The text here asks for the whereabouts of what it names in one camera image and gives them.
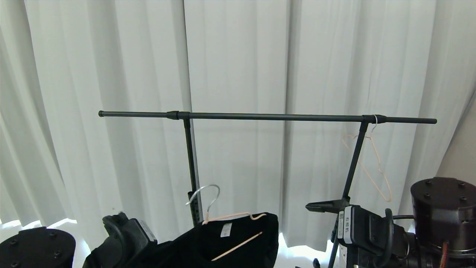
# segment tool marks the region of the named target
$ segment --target wall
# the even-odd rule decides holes
[[[459,123],[438,170],[438,176],[455,177],[476,185],[476,97]]]

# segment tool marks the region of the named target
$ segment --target curtain fold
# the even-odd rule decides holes
[[[119,211],[160,241],[192,227],[182,122],[99,110],[435,117],[369,126],[391,202],[359,165],[351,188],[352,204],[411,213],[409,187],[436,174],[472,93],[475,14],[460,1],[3,1],[0,218],[73,218],[91,248]],[[358,128],[195,120],[199,183],[222,190],[211,216],[275,213],[288,246],[325,249],[335,215],[305,205],[341,197]],[[368,139],[360,161],[389,197]]]

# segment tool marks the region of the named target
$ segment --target clothing rack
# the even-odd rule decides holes
[[[342,193],[341,203],[343,206],[350,202],[349,191],[354,178],[354,173],[357,167],[357,161],[364,143],[365,134],[367,132],[368,124],[382,124],[382,123],[410,123],[410,124],[436,124],[434,118],[414,118],[414,117],[386,117],[379,114],[365,114],[365,115],[316,115],[316,114],[266,114],[266,113],[192,113],[171,111],[166,113],[154,112],[108,112],[99,111],[100,117],[154,117],[154,118],[168,118],[172,120],[183,120],[185,128],[185,138],[187,142],[188,166],[190,169],[190,182],[192,190],[188,192],[190,198],[197,190],[198,181],[195,170],[194,151],[192,146],[191,133],[191,119],[226,119],[226,120],[273,120],[273,121],[319,121],[319,122],[360,122],[360,129],[357,136],[357,143],[350,162],[349,172],[347,174],[346,184]],[[194,199],[190,204],[192,213],[193,225],[197,224],[202,219],[201,201],[199,198]],[[329,268],[333,268],[336,260],[337,247],[339,246],[338,239],[335,238],[337,228],[334,225],[332,240],[334,245],[329,260]]]

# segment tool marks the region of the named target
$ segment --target hanger hook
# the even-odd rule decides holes
[[[190,203],[192,203],[192,200],[197,196],[197,194],[207,188],[207,187],[210,187],[210,186],[214,186],[218,189],[218,193],[217,193],[217,197],[215,197],[215,199],[213,199],[213,201],[211,201],[210,205],[208,206],[207,208],[207,213],[210,211],[210,208],[211,208],[211,205],[213,205],[213,203],[218,199],[218,197],[220,196],[220,186],[216,185],[216,184],[209,184],[209,185],[205,185],[205,186],[202,186],[200,187],[197,191],[195,191],[195,193],[193,193],[192,197],[190,197],[190,200],[185,204],[186,206],[190,205]]]
[[[377,116],[376,116],[375,114],[374,114],[374,116],[375,116],[375,125],[374,125],[374,127],[372,128],[372,131],[371,131],[371,133],[373,133],[373,132],[374,132],[374,129],[377,127],[377,124],[378,124],[378,119],[377,119]]]

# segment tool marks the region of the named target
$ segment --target black t-shirt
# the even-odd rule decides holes
[[[218,260],[211,261],[259,232],[263,233]],[[266,213],[266,216],[257,220],[245,216],[200,224],[173,241],[158,244],[140,267],[272,268],[277,254],[278,217]]]

